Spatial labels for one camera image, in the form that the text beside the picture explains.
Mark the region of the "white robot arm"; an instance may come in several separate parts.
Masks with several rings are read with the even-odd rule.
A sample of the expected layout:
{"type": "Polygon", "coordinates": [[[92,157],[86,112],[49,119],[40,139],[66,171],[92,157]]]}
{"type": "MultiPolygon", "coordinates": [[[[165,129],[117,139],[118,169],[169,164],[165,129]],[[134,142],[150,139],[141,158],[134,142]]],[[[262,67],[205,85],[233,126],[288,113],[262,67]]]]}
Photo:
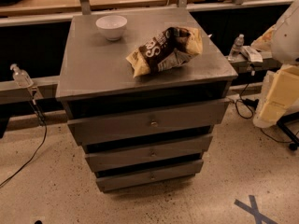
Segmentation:
{"type": "Polygon", "coordinates": [[[271,38],[272,58],[281,63],[276,72],[267,72],[253,118],[259,128],[275,125],[299,99],[299,0],[278,19],[271,38]]]}

